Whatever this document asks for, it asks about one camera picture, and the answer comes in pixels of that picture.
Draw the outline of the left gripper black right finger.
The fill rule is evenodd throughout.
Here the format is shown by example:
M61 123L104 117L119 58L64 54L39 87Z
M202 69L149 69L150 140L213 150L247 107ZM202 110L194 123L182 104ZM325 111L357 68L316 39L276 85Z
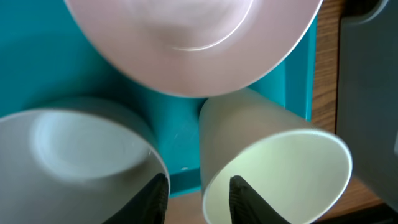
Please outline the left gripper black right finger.
M290 224L239 175L230 178L229 210L232 224Z

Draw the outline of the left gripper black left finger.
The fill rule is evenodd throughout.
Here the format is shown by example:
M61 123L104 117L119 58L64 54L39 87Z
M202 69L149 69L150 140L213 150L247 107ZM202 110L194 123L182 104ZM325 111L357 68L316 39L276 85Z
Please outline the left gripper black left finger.
M168 200L168 178L158 173L103 224L164 224Z

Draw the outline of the white cup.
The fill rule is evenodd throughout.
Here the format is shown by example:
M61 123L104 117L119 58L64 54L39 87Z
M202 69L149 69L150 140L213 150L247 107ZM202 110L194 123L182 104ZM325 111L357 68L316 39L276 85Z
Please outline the white cup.
M203 215L230 223L229 183L242 177L289 223L312 223L345 191L353 170L346 143L258 92L205 101L199 119Z

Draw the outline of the grey bowl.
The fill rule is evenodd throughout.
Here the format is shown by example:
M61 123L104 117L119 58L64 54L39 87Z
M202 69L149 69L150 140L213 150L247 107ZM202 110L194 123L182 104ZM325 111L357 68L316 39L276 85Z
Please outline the grey bowl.
M69 98L1 119L1 222L103 223L156 174L147 123L124 106Z

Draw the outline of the large pink plate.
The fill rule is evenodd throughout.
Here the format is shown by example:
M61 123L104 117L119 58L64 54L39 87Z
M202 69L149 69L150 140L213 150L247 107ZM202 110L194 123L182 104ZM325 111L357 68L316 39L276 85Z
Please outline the large pink plate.
M95 49L125 76L174 96L247 87L301 41L321 0L67 0Z

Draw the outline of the black tray bin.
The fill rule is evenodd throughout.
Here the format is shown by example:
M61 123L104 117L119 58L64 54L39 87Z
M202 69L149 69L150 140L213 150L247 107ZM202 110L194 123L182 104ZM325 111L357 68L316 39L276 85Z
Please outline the black tray bin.
M340 22L336 132L354 173L397 209L397 0L347 1Z

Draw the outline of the teal serving tray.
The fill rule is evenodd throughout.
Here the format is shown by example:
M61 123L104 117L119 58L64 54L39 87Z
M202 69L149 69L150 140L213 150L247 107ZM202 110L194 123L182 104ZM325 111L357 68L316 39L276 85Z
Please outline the teal serving tray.
M69 98L118 103L150 127L169 172L170 196L201 190L200 111L216 96L168 95L125 76L85 37L65 3L1 2L1 119ZM309 118L314 41L310 28L278 66L242 89Z

